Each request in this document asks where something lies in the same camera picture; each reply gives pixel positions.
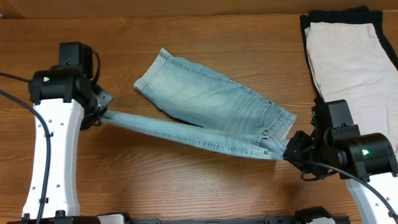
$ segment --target folded denim jeans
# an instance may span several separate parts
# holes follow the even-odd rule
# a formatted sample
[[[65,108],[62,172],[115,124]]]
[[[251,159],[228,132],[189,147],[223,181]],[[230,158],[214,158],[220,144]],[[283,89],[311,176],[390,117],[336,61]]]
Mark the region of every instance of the folded denim jeans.
[[[109,111],[105,122],[212,151],[282,159],[295,115],[227,76],[162,49],[136,90],[189,124]]]

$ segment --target light blue jeans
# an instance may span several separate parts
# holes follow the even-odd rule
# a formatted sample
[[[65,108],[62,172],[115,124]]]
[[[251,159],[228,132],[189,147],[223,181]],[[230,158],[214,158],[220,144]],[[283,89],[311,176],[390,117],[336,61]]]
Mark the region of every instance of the light blue jeans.
[[[196,126],[111,110],[103,122],[224,154],[282,159],[295,115],[221,73],[162,49],[134,87]]]

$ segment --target black cloth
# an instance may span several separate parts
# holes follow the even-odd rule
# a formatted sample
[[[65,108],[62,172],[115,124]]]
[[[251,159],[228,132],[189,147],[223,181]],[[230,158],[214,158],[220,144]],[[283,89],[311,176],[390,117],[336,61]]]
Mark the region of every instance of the black cloth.
[[[304,54],[307,61],[308,68],[310,68],[307,55],[307,40],[305,36],[305,29],[310,27],[311,22],[327,22],[327,23],[345,23],[345,24],[368,24],[372,23],[376,35],[379,38],[380,44],[390,61],[398,70],[398,57],[392,48],[392,45],[387,40],[383,33],[383,12],[370,11],[366,6],[357,7],[354,9],[347,9],[344,11],[310,11],[308,16],[300,16],[300,25],[302,31],[302,38],[304,44]]]

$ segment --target green light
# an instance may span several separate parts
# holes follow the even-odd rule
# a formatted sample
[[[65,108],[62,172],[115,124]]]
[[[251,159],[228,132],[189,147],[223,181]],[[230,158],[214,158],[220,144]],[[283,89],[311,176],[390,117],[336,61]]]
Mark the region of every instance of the green light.
[[[370,154],[371,152],[369,152],[369,150],[367,150],[367,149],[363,149],[362,150],[362,154],[364,155],[364,156],[366,156],[366,155],[368,155],[368,154]]]

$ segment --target white fabric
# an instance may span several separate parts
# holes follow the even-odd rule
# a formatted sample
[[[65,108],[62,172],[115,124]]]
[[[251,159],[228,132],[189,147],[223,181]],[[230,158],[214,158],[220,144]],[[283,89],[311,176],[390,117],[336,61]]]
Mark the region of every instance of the white fabric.
[[[312,22],[308,61],[323,99],[347,101],[361,134],[382,133],[398,151],[398,71],[372,24]]]

